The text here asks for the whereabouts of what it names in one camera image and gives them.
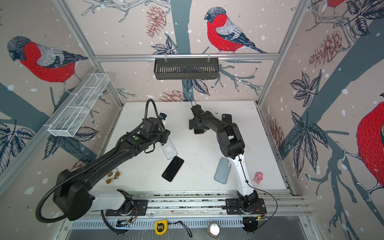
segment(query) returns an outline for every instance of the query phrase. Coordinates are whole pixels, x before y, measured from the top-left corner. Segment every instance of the black wire basket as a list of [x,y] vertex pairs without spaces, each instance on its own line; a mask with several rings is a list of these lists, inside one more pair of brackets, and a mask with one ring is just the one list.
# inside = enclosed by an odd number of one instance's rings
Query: black wire basket
[[156,58],[156,79],[217,79],[218,58]]

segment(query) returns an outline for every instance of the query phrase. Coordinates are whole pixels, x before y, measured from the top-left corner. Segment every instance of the white table surface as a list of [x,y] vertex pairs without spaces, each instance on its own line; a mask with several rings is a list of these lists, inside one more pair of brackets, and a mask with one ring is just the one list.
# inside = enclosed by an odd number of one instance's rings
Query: white table surface
[[[144,117],[146,103],[125,103],[116,127],[109,140],[106,152],[126,132],[139,125]],[[203,111],[210,111],[215,117],[232,114],[245,143],[245,163],[250,183],[259,189],[286,189],[275,157],[269,145],[265,130],[253,101],[212,101],[198,102]],[[94,190],[124,189],[127,192],[167,193],[228,193],[236,192],[234,168],[231,169],[226,184],[214,180],[217,165],[223,157],[217,143],[216,133],[208,130],[195,135],[189,130],[189,119],[193,118],[191,102],[156,102],[158,113],[167,114],[166,129],[178,157],[184,164],[172,182],[166,181],[161,174],[171,160],[168,160],[159,143],[154,152],[140,153],[121,164],[117,170],[118,179],[106,184],[100,180]],[[153,106],[149,104],[148,117],[155,117]],[[255,172],[262,172],[261,184],[253,182]]]

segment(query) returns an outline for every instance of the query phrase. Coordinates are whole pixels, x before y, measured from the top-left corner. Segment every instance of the yellow tape measure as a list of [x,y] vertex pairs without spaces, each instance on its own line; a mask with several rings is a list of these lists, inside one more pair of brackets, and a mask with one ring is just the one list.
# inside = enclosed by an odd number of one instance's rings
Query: yellow tape measure
[[155,233],[157,235],[163,235],[167,232],[167,220],[161,220],[158,222],[155,222]]

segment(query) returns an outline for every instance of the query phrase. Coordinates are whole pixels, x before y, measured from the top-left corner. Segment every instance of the white wire basket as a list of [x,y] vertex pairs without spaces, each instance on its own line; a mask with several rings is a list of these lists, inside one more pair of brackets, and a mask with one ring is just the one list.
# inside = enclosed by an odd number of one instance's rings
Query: white wire basket
[[77,93],[71,93],[74,98],[49,127],[52,135],[73,137],[109,83],[105,73],[88,74],[87,77],[85,85]]

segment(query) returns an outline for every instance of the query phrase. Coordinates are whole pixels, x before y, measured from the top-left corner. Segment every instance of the bird illustration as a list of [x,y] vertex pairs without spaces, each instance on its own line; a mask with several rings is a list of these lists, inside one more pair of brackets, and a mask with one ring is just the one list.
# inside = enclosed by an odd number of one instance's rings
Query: bird illustration
[[235,52],[241,48],[251,48],[259,53],[266,53],[258,49],[227,16],[224,8],[213,7],[207,11],[204,20],[207,20],[208,39],[221,51]]
[[77,77],[74,72],[77,64],[88,59],[60,48],[34,43],[23,36],[11,39],[7,48],[12,60],[20,60],[36,77],[51,83],[63,83],[64,90],[59,93],[59,96],[64,92],[69,93],[65,90],[65,81],[72,75]]
[[358,154],[351,154],[345,151],[341,142],[336,143],[340,144],[344,151],[342,161],[345,160],[346,154],[360,159],[376,178],[377,184],[371,190],[367,190],[359,182],[355,183],[367,193],[368,198],[365,201],[371,202],[372,192],[384,188],[384,102],[379,103],[360,121],[356,137]]

